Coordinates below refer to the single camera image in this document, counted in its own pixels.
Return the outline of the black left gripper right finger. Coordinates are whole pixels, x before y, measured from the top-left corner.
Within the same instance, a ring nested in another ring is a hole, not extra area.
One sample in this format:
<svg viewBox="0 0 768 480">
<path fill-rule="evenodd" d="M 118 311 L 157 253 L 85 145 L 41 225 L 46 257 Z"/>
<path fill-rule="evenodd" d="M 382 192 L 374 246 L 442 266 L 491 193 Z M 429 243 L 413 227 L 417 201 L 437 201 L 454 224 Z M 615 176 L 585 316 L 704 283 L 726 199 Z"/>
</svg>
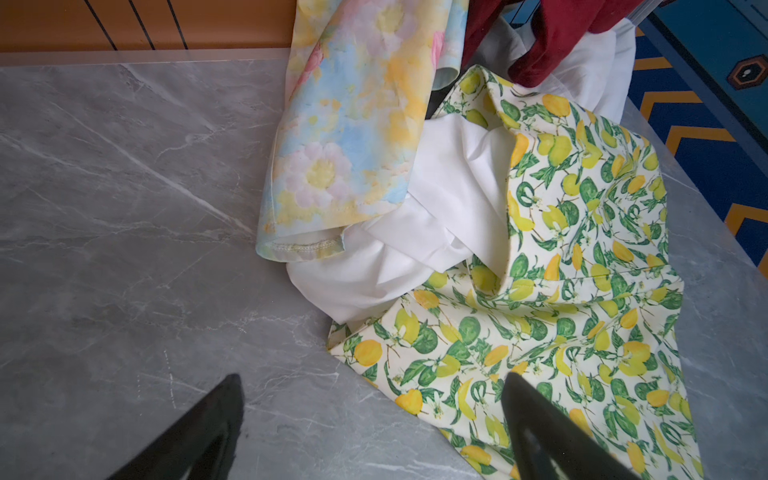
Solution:
<svg viewBox="0 0 768 480">
<path fill-rule="evenodd" d="M 501 404 L 521 478 L 637 477 L 519 374 L 507 374 Z"/>
</svg>

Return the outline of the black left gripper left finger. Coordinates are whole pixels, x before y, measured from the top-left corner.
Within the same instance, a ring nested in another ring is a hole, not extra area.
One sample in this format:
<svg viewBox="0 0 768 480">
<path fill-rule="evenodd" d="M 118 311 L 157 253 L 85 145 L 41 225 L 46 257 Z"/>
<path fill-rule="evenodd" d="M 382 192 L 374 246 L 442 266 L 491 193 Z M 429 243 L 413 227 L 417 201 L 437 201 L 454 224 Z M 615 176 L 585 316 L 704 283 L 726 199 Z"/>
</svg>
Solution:
<svg viewBox="0 0 768 480">
<path fill-rule="evenodd" d="M 244 415 L 238 374 L 226 376 L 112 479 L 226 479 Z"/>
</svg>

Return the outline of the dark red cloth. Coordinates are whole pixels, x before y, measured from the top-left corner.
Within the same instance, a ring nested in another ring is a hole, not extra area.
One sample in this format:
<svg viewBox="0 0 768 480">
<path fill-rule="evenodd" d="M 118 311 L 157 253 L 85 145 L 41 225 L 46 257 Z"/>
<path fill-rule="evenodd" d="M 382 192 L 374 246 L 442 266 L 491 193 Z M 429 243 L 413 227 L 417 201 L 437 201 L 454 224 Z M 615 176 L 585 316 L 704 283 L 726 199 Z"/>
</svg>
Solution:
<svg viewBox="0 0 768 480">
<path fill-rule="evenodd" d="M 508 4 L 503 0 L 469 3 L 461 64 L 463 69 L 470 66 L 471 57 Z M 542 1 L 532 19 L 534 43 L 507 69 L 510 80 L 524 87 L 541 84 L 584 34 L 601 34 L 610 30 L 640 4 L 640 0 Z"/>
</svg>

